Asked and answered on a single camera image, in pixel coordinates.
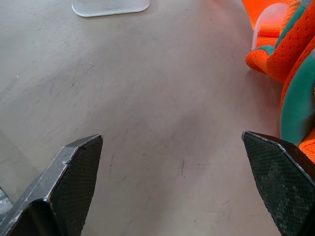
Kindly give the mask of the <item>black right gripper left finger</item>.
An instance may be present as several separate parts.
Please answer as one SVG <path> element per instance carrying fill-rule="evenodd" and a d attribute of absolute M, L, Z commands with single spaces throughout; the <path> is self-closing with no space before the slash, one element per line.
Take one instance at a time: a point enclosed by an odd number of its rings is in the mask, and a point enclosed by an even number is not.
<path fill-rule="evenodd" d="M 95 192 L 103 137 L 78 139 L 1 215 L 2 236 L 79 236 Z"/>

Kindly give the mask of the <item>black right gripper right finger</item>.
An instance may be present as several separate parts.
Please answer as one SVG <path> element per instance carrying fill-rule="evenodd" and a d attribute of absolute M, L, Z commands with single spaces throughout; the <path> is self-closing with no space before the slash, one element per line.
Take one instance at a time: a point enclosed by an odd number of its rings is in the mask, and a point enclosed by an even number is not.
<path fill-rule="evenodd" d="M 315 165 L 294 144 L 242 134 L 258 192 L 283 236 L 315 234 Z"/>

